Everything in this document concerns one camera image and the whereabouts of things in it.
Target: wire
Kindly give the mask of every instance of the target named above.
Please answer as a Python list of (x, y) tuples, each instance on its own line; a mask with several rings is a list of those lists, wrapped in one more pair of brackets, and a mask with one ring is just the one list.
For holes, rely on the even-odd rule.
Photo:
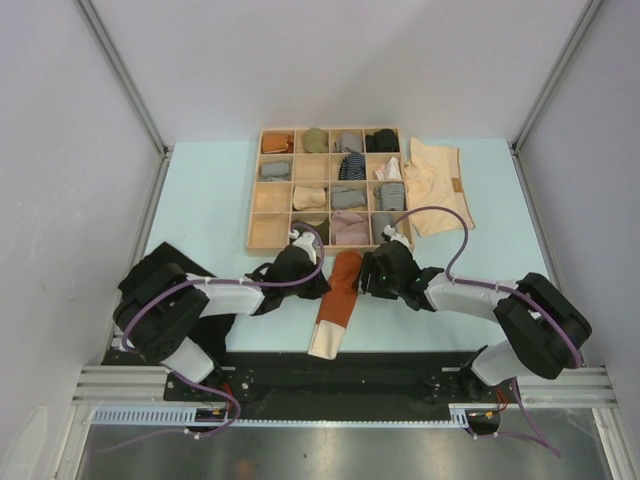
[(511, 287), (507, 287), (506, 285), (500, 285), (498, 283), (483, 282), (480, 280), (471, 280), (467, 278), (459, 278), (459, 277), (453, 276), (453, 274), (451, 273), (451, 268), (456, 263), (456, 261), (460, 258), (460, 256), (462, 255), (462, 252), (464, 252), (465, 248), (467, 248), (467, 244), (469, 243), (469, 227), (467, 226), (467, 222), (465, 222), (464, 218), (462, 218), (458, 212), (446, 207), (438, 207), (438, 206), (418, 207), (418, 208), (414, 208), (413, 210), (409, 210), (407, 213), (403, 215), (400, 215), (396, 219), (396, 221), (391, 224), (391, 227), (395, 227), (398, 224), (398, 222), (404, 220), (409, 215), (413, 215), (414, 213), (418, 213), (425, 210), (440, 210), (443, 212), (450, 213), (460, 221), (460, 223), (462, 224), (462, 228), (464, 229), (464, 239), (462, 241), (462, 245), (460, 246), (456, 254), (453, 256), (453, 258), (449, 261), (449, 264), (445, 269), (445, 275), (447, 276), (449, 281), (451, 283), (460, 283), (462, 285), (470, 285), (472, 287), (488, 288), (489, 290), (500, 290), (502, 292), (509, 293), (510, 295), (514, 295), (519, 299), (521, 299), (522, 301), (524, 301), (525, 303), (527, 303), (532, 310), (535, 310), (536, 312), (538, 312), (542, 316), (542, 318), (544, 318), (547, 321), (547, 323), (551, 326), (551, 328), (555, 330), (555, 332), (562, 339), (562, 341), (565, 343), (565, 345), (573, 355), (574, 368), (579, 368), (580, 365), (582, 365), (582, 356), (580, 355), (580, 352), (578, 351), (578, 349), (575, 347), (575, 345), (573, 344), (571, 339), (567, 336), (567, 334), (564, 332), (564, 330), (562, 330), (562, 327), (560, 327), (560, 325), (558, 325), (558, 323), (553, 319), (553, 317), (549, 315), (549, 313), (547, 313), (547, 311), (544, 308), (542, 308), (540, 305), (538, 305), (538, 303), (534, 301), (531, 297)]
[(162, 429), (162, 430), (156, 430), (154, 432), (147, 433), (145, 435), (141, 435), (141, 436), (136, 437), (136, 438), (132, 438), (131, 440), (127, 440), (125, 442), (121, 442), (121, 443), (118, 443), (116, 445), (112, 445), (111, 447), (107, 447), (107, 448), (103, 448), (103, 449), (100, 449), (100, 450), (96, 450), (97, 453), (101, 453), (101, 454), (111, 453), (113, 451), (120, 450), (121, 448), (129, 447), (131, 445), (135, 445), (136, 443), (143, 442), (143, 441), (148, 440), (150, 438), (158, 437), (160, 435), (166, 435), (166, 434), (169, 434), (169, 433), (186, 433), (187, 435), (191, 435), (196, 440), (199, 439), (199, 438), (204, 438), (204, 437), (212, 437), (214, 435), (218, 435), (218, 434), (224, 432), (225, 430), (227, 430), (229, 427), (231, 427), (231, 425), (233, 425), (240, 418), (240, 403), (232, 395), (229, 395), (228, 393), (223, 392), (222, 390), (217, 390), (215, 388), (206, 387), (204, 385), (200, 385), (199, 383), (192, 382), (191, 380), (189, 380), (188, 378), (180, 375), (177, 372), (173, 372), (173, 374), (180, 381), (182, 381), (183, 383), (187, 384), (188, 386), (190, 386), (192, 388), (197, 388), (199, 390), (203, 390), (203, 391), (208, 392), (208, 393), (213, 393), (214, 395), (218, 395), (218, 396), (230, 401), (233, 404), (233, 406), (235, 407), (234, 408), (235, 412), (234, 412), (233, 417), (228, 419), (225, 423), (223, 423), (219, 427), (216, 427), (214, 430), (211, 430), (211, 431), (208, 431), (208, 432), (201, 432), (201, 433), (196, 433), (194, 435), (191, 435), (191, 433), (189, 432), (188, 429), (165, 428), (165, 429)]
[(129, 336), (131, 335), (131, 332), (133, 331), (133, 329), (152, 308), (154, 308), (156, 305), (158, 305), (160, 302), (167, 299), (174, 293), (179, 292), (183, 288), (187, 288), (192, 285), (202, 285), (202, 284), (210, 284), (210, 283), (218, 284), (218, 285), (246, 285), (248, 287), (283, 288), (283, 287), (295, 287), (297, 285), (302, 285), (303, 283), (308, 282), (309, 280), (314, 278), (316, 275), (318, 275), (322, 271), (322, 266), (324, 265), (325, 252), (324, 252), (324, 244), (322, 243), (322, 239), (320, 238), (320, 235), (318, 235), (318, 233), (310, 225), (304, 222), (296, 222), (291, 226), (293, 228), (295, 227), (305, 228), (306, 230), (308, 230), (313, 234), (313, 236), (316, 239), (316, 242), (318, 242), (318, 247), (320, 248), (320, 260), (318, 261), (318, 265), (316, 266), (316, 269), (313, 272), (311, 272), (309, 275), (299, 280), (294, 280), (291, 282), (252, 282), (252, 281), (244, 281), (244, 280), (228, 279), (228, 278), (206, 278), (206, 279), (199, 278), (197, 280), (186, 280), (182, 283), (178, 283), (177, 285), (174, 285), (168, 290), (165, 290), (164, 292), (162, 292), (160, 295), (158, 295), (156, 298), (154, 298), (149, 303), (147, 303), (144, 307), (142, 307), (138, 311), (138, 313), (134, 315), (134, 317), (127, 324), (126, 328), (124, 329), (124, 332), (122, 333), (122, 340), (121, 340), (122, 348), (124, 348), (127, 352), (136, 352), (135, 348), (129, 346), (129, 341), (128, 341)]
[[(511, 287), (500, 285), (498, 283), (483, 282), (480, 280), (471, 280), (471, 279), (459, 278), (459, 277), (453, 276), (453, 274), (451, 273), (451, 269), (453, 268), (453, 265), (456, 263), (456, 261), (460, 258), (465, 248), (467, 248), (467, 244), (469, 243), (469, 227), (467, 226), (467, 222), (465, 222), (464, 218), (462, 218), (462, 216), (458, 212), (451, 210), (450, 208), (440, 207), (440, 206), (418, 207), (418, 208), (414, 208), (413, 210), (409, 210), (407, 213), (403, 215), (400, 215), (395, 220), (395, 222), (391, 224), (391, 227), (395, 227), (399, 222), (409, 217), (410, 215), (413, 215), (414, 213), (418, 213), (426, 210), (440, 210), (442, 212), (447, 212), (453, 215), (460, 221), (460, 223), (462, 224), (462, 228), (464, 230), (464, 239), (462, 240), (462, 245), (460, 246), (456, 254), (453, 256), (453, 258), (449, 261), (445, 269), (445, 275), (447, 279), (451, 283), (460, 283), (462, 285), (469, 285), (473, 287), (482, 287), (482, 288), (488, 288), (490, 290), (499, 290), (505, 293), (509, 293), (510, 295), (514, 295), (519, 299), (521, 299), (522, 301), (524, 301), (527, 305), (529, 305), (529, 307), (531, 307), (532, 310), (535, 310), (536, 312), (538, 312), (542, 316), (542, 318), (544, 318), (546, 322), (551, 326), (551, 328), (553, 328), (553, 330), (558, 334), (558, 336), (562, 339), (562, 341), (565, 343), (565, 345), (571, 352), (573, 356), (573, 361), (574, 361), (574, 368), (580, 368), (580, 365), (582, 365), (582, 356), (580, 355), (580, 352), (578, 351), (578, 349), (575, 347), (575, 345), (573, 344), (571, 339), (567, 336), (567, 334), (564, 332), (564, 330), (562, 330), (560, 325), (558, 325), (558, 323), (553, 319), (553, 317), (549, 315), (549, 313), (544, 308), (542, 308), (542, 306), (540, 306), (536, 301), (534, 301), (531, 297)], [(474, 436), (474, 439), (482, 438), (482, 437), (495, 438), (499, 435), (503, 437), (515, 437), (515, 438), (530, 440), (548, 448), (555, 456), (561, 457), (562, 454), (560, 453), (560, 451), (557, 448), (555, 448), (553, 445), (551, 445), (547, 437), (542, 433), (540, 428), (534, 422), (531, 414), (525, 409), (524, 404), (522, 403), (522, 398), (520, 397), (518, 381), (515, 377), (511, 381), (511, 388), (513, 389), (513, 394), (516, 397), (518, 406), (520, 407), (520, 411), (524, 415), (525, 419), (527, 420), (527, 422), (529, 423), (533, 431), (536, 433), (536, 435), (538, 435), (538, 438), (532, 435), (528, 435), (526, 433), (519, 433), (519, 432), (503, 432), (500, 434), (496, 432), (496, 434), (488, 435), (488, 436), (477, 435), (473, 433), (471, 428), (468, 429), (469, 433), (471, 433)]]
[(509, 406), (509, 400), (507, 399), (507, 396), (502, 393), (500, 387), (496, 387), (496, 397), (498, 397), (498, 413), (502, 413)]
[[(151, 300), (149, 303), (147, 303), (144, 307), (140, 309), (140, 311), (133, 317), (133, 319), (131, 319), (131, 321), (129, 322), (129, 324), (127, 325), (127, 327), (125, 328), (122, 334), (123, 348), (129, 352), (135, 352), (136, 350), (130, 347), (128, 342), (129, 336), (131, 335), (131, 332), (133, 331), (135, 326), (140, 322), (140, 320), (142, 320), (142, 318), (147, 314), (147, 312), (149, 312), (149, 310), (151, 310), (153, 307), (155, 307), (160, 302), (170, 297), (174, 293), (182, 290), (183, 288), (187, 288), (192, 285), (201, 285), (204, 283), (217, 283), (217, 284), (223, 284), (223, 285), (247, 285), (250, 287), (294, 287), (296, 285), (301, 285), (305, 282), (308, 282), (309, 280), (314, 278), (316, 275), (322, 272), (322, 267), (324, 265), (325, 250), (324, 250), (324, 244), (322, 243), (322, 239), (320, 238), (320, 235), (318, 235), (318, 233), (310, 225), (304, 222), (295, 222), (294, 224), (292, 224), (292, 227), (293, 228), (302, 227), (308, 230), (313, 234), (316, 242), (318, 243), (318, 247), (320, 249), (320, 259), (318, 261), (318, 265), (316, 266), (315, 270), (311, 272), (309, 275), (299, 280), (294, 280), (291, 282), (252, 282), (252, 281), (245, 282), (245, 281), (235, 280), (235, 279), (210, 278), (210, 279), (187, 280), (185, 282), (179, 283), (177, 285), (174, 285), (170, 289), (164, 291), (153, 300)], [(212, 437), (213, 435), (222, 433), (225, 430), (227, 430), (229, 427), (231, 427), (231, 425), (240, 418), (240, 413), (241, 413), (240, 403), (238, 402), (238, 400), (236, 400), (236, 398), (233, 396), (232, 393), (230, 394), (222, 390), (217, 390), (215, 388), (207, 387), (204, 385), (200, 385), (199, 383), (192, 382), (188, 378), (184, 377), (183, 375), (175, 371), (173, 372), (173, 374), (180, 381), (190, 386), (191, 388), (196, 388), (198, 390), (202, 390), (208, 393), (213, 393), (214, 395), (218, 395), (226, 399), (227, 402), (231, 402), (231, 404), (235, 407), (234, 408), (235, 412), (231, 419), (227, 420), (225, 423), (215, 428), (214, 430), (211, 430), (209, 432), (204, 432), (204, 433), (196, 433), (195, 435), (193, 435), (193, 437), (196, 440), (203, 437)], [(227, 385), (226, 388), (229, 390), (229, 392), (231, 392), (231, 387)], [(187, 433), (188, 434), (189, 431), (187, 429), (181, 429), (181, 428), (166, 428), (163, 430), (157, 430), (155, 432), (150, 432), (150, 433), (147, 433), (146, 435), (141, 435), (139, 437), (132, 438), (131, 440), (127, 440), (125, 442), (113, 445), (111, 447), (97, 450), (97, 453), (113, 452), (115, 450), (119, 450), (121, 448), (128, 447), (130, 445), (134, 445), (139, 442), (143, 442), (145, 440), (148, 440), (149, 438), (157, 437), (160, 435), (166, 435), (169, 433)]]

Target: white wall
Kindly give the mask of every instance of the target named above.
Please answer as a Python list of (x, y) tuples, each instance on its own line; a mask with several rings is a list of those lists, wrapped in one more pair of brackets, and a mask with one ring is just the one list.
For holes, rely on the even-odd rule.
[(95, 0), (166, 141), (513, 137), (586, 0)]
[(71, 0), (1, 2), (0, 65), (0, 461), (45, 405), (43, 478), (158, 159)]
[(640, 2), (609, 2), (522, 153), (561, 283), (640, 445)]

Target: wooden organizer tray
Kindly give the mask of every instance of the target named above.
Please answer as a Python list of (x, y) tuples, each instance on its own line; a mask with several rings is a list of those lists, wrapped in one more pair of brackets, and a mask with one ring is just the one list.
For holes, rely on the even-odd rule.
[[(338, 172), (342, 159), (348, 153), (333, 152), (334, 141), (342, 132), (348, 131), (362, 138), (365, 145), (365, 135), (372, 134), (382, 128), (391, 128), (400, 138), (397, 128), (323, 128), (329, 134), (329, 153), (306, 153), (302, 144), (303, 129), (268, 129), (260, 133), (260, 145), (254, 173), (253, 195), (251, 198), (251, 214), (249, 218), (249, 236), (247, 250), (251, 255), (276, 255), (289, 244), (289, 230), (292, 222), (303, 221), (311, 224), (322, 223), (326, 218), (331, 221), (333, 209), (331, 208), (331, 187), (344, 186), (362, 190), (365, 193), (367, 205), (349, 209), (357, 211), (367, 220), (369, 225), (369, 244), (367, 245), (335, 245), (333, 244), (333, 232), (329, 226), (330, 244), (325, 245), (327, 255), (335, 255), (344, 250), (372, 251), (378, 245), (374, 243), (371, 232), (371, 214), (378, 213), (374, 189), (384, 183), (402, 183), (404, 185), (404, 154), (396, 153), (371, 153), (366, 152), (366, 180), (350, 181), (339, 180)], [(263, 154), (262, 136), (265, 133), (286, 133), (294, 137), (293, 153)], [(400, 173), (403, 180), (377, 180), (375, 169), (383, 163), (387, 163), (391, 157), (396, 157), (400, 163)], [(278, 182), (264, 182), (260, 178), (260, 167), (265, 163), (288, 162), (291, 164), (291, 180)], [(327, 203), (324, 207), (309, 208), (296, 211), (293, 208), (293, 190), (296, 186), (322, 187), (326, 189)], [(406, 185), (405, 185), (405, 209), (406, 209)], [(390, 211), (396, 219), (403, 214), (402, 211)], [(411, 249), (414, 247), (413, 231), (408, 219), (396, 226), (398, 231), (409, 239)]]

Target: peach cloth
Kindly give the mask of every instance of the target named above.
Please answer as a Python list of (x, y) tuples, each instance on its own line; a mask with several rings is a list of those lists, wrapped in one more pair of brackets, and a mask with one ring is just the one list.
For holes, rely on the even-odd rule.
[[(475, 228), (462, 188), (460, 149), (433, 147), (412, 138), (411, 162), (405, 166), (407, 208), (447, 207), (460, 214), (469, 228)], [(462, 228), (453, 215), (441, 211), (414, 213), (411, 224), (421, 236)]]
[(327, 204), (327, 192), (324, 188), (300, 187), (293, 189), (293, 208), (320, 208)]
[(340, 252), (329, 277), (331, 291), (322, 297), (309, 355), (333, 360), (338, 355), (349, 318), (356, 306), (358, 292), (354, 284), (360, 274), (362, 257), (355, 250)]

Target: beige sock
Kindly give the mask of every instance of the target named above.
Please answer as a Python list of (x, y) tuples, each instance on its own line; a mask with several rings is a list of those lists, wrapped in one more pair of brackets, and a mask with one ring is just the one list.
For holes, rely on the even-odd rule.
[(327, 192), (324, 188), (296, 187), (293, 190), (293, 208), (319, 208), (327, 204)]

